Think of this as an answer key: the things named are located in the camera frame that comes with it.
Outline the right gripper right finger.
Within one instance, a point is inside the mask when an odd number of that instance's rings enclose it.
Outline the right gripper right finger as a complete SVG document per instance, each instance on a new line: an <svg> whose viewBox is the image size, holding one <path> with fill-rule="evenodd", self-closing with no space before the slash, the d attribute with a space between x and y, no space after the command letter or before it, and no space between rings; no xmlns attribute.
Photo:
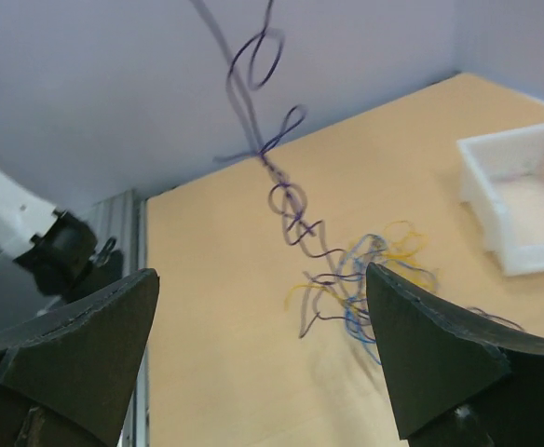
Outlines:
<svg viewBox="0 0 544 447"><path fill-rule="evenodd" d="M544 338L380 264L366 295L392 412L411 446L544 446Z"/></svg>

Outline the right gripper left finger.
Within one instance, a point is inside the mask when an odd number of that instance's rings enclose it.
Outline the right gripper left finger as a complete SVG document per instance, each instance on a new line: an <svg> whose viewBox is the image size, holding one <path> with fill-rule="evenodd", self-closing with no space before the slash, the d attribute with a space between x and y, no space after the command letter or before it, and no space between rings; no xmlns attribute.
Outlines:
<svg viewBox="0 0 544 447"><path fill-rule="evenodd" d="M115 446L129 405L116 283L0 331L0 446Z"/></svg>

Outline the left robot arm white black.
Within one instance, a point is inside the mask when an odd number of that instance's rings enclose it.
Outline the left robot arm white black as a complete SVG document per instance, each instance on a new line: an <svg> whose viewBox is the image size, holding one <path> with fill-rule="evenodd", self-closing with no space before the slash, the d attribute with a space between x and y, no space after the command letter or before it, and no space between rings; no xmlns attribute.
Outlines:
<svg viewBox="0 0 544 447"><path fill-rule="evenodd" d="M109 237L99 248L90 226L0 170L0 258L34 278L45 296L82 299L123 276L124 255Z"/></svg>

